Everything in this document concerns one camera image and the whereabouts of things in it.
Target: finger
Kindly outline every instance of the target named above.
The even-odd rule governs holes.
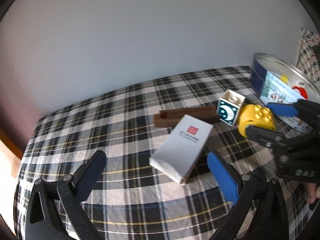
[[[320,186],[316,190],[316,198],[320,198]]]
[[[315,183],[306,183],[307,186],[307,203],[312,204],[316,200],[316,188]]]

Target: white wall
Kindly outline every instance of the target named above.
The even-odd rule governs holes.
[[[4,111],[22,111],[27,140],[38,117],[130,84],[255,52],[293,63],[302,27],[315,31],[298,0],[16,0],[0,24]]]

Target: yellow toy piece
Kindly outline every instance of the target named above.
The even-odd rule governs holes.
[[[289,82],[289,79],[288,79],[287,76],[285,76],[285,75],[280,76],[280,80],[281,80],[284,84],[288,84],[288,82]]]
[[[245,129],[249,125],[262,127],[269,130],[276,130],[273,114],[269,108],[262,108],[259,105],[246,105],[241,108],[238,119],[239,133],[247,137]]]

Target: red logo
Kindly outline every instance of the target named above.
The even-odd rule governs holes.
[[[196,128],[196,127],[194,127],[194,126],[190,126],[190,127],[188,128],[187,132],[188,132],[188,133],[191,133],[191,134],[193,134],[193,135],[196,135],[196,133],[197,133],[198,130],[199,130],[198,128]]]

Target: plaid bed sheet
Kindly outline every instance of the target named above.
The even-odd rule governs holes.
[[[318,88],[320,87],[320,63],[316,58],[314,47],[319,45],[320,35],[303,28],[296,67],[305,73]]]
[[[132,85],[65,107],[40,119],[23,155],[14,200],[16,235],[25,239],[28,200],[37,178],[55,181],[73,174],[97,149],[107,165],[81,206],[105,239],[209,239],[224,222],[226,202],[206,165],[207,153],[218,151],[240,174],[269,180],[275,164],[268,149],[243,138],[236,127],[214,125],[204,152],[185,186],[149,165],[149,156],[171,129],[155,128],[153,114],[164,109],[217,104],[226,89],[259,104],[249,86],[246,66],[211,69]],[[283,123],[277,129],[297,133]],[[290,239],[311,216],[305,187],[280,180],[286,200]],[[77,238],[60,202],[67,232]],[[239,235],[245,233],[255,205]]]

